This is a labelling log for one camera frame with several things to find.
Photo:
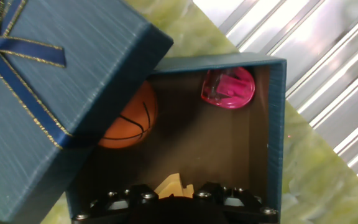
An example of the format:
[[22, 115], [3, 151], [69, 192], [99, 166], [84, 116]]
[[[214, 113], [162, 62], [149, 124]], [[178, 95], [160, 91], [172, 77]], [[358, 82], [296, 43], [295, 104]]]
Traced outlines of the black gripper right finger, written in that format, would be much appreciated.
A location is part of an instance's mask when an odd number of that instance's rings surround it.
[[194, 193], [194, 200], [211, 203], [229, 223], [279, 223], [279, 212], [263, 206], [259, 198], [246, 189], [229, 189], [207, 182]]

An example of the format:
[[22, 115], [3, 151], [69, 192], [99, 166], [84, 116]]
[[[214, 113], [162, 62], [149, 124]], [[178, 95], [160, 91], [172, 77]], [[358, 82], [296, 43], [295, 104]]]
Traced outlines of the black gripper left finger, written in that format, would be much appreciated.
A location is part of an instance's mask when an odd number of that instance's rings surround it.
[[90, 202], [89, 208], [74, 215], [72, 224], [128, 223], [136, 206], [159, 200], [159, 196], [145, 184], [124, 190], [109, 190]]

